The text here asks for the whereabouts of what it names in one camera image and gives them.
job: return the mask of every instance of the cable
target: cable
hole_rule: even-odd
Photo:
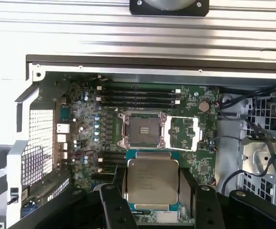
[[[256,136],[258,136],[260,139],[264,140],[264,142],[266,143],[266,145],[268,147],[271,157],[273,157],[276,153],[275,153],[275,149],[272,145],[271,140],[266,136],[266,135],[268,135],[268,133],[265,130],[263,130],[262,128],[257,127],[254,123],[250,122],[247,118],[243,118],[243,120],[245,120],[248,123],[248,125],[253,129]],[[273,162],[273,167],[276,172],[276,161]]]
[[[210,145],[213,148],[213,150],[216,151],[216,152],[218,151],[218,149],[215,147],[215,139],[219,139],[219,138],[230,138],[230,139],[237,140],[239,143],[242,142],[242,139],[240,139],[239,137],[233,137],[233,136],[229,136],[229,135],[213,137],[210,141]]]
[[[224,103],[220,104],[220,109],[227,109],[229,107],[234,106],[235,104],[237,104],[238,102],[245,100],[245,99],[249,99],[249,98],[253,98],[253,97],[262,97],[262,96],[269,96],[271,93],[275,92],[276,93],[276,84],[270,87],[266,87],[266,88],[262,88],[256,91],[251,91],[251,93],[245,93],[242,96],[239,96],[235,99],[226,101]]]
[[[273,157],[271,157],[271,158],[269,159],[268,164],[267,164],[265,170],[264,170],[261,174],[259,174],[259,175],[257,175],[257,174],[252,174],[252,173],[248,173],[248,172],[246,172],[246,171],[244,171],[244,170],[242,170],[242,169],[240,169],[240,170],[238,170],[238,171],[235,171],[235,172],[232,173],[230,176],[228,176],[227,179],[224,181],[223,186],[222,186],[222,194],[225,195],[225,188],[226,188],[226,186],[227,186],[227,183],[228,183],[233,177],[235,177],[236,175],[241,174],[241,173],[248,173],[248,174],[253,175],[253,176],[255,176],[255,177],[264,177],[264,176],[267,174],[267,172],[268,172],[269,166],[271,166],[271,164],[274,163],[275,161],[276,161],[276,154],[275,154]]]
[[[248,117],[249,117],[250,115],[252,115],[253,112],[256,110],[256,107],[257,107],[257,100],[258,100],[258,98],[255,97],[255,98],[254,98],[253,105],[252,105],[253,108],[252,108],[252,110],[250,110],[250,111],[248,112],[247,115],[244,115],[245,118],[248,118]],[[227,120],[230,120],[230,121],[234,121],[234,120],[243,120],[242,115],[241,115],[240,117],[238,117],[238,118],[229,118],[229,117],[227,116],[227,114],[224,113],[224,112],[221,112],[220,115],[221,115],[223,118],[225,118],[225,119],[227,119]]]

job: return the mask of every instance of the motherboard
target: motherboard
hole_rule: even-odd
[[[63,109],[72,122],[74,185],[92,191],[112,182],[117,165],[127,167],[127,199],[139,201],[129,203],[137,221],[191,222],[178,190],[168,189],[178,185],[172,169],[190,168],[199,184],[215,186],[218,95],[218,88],[209,86],[73,82]],[[164,177],[170,186],[157,182]],[[163,196],[167,208],[148,209],[148,199],[160,202],[158,187],[169,190]]]

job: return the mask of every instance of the cpu processor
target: cpu processor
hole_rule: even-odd
[[[178,202],[179,163],[171,153],[137,152],[127,167],[127,201],[134,209],[169,210]]]

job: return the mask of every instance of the mounting screw hole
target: mounting screw hole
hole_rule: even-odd
[[[119,218],[119,223],[125,223],[126,219],[125,218]]]
[[[210,225],[213,225],[213,224],[214,224],[214,221],[211,220],[211,219],[207,219],[206,222],[207,222],[207,224],[210,224]]]

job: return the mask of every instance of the black plastic bracket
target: black plastic bracket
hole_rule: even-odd
[[[209,12],[209,0],[196,0],[181,10],[167,11],[150,6],[144,0],[130,0],[130,12],[134,15],[169,15],[204,17]]]
[[[122,198],[116,185],[102,185],[100,187],[100,195],[107,229],[138,229],[127,200]]]

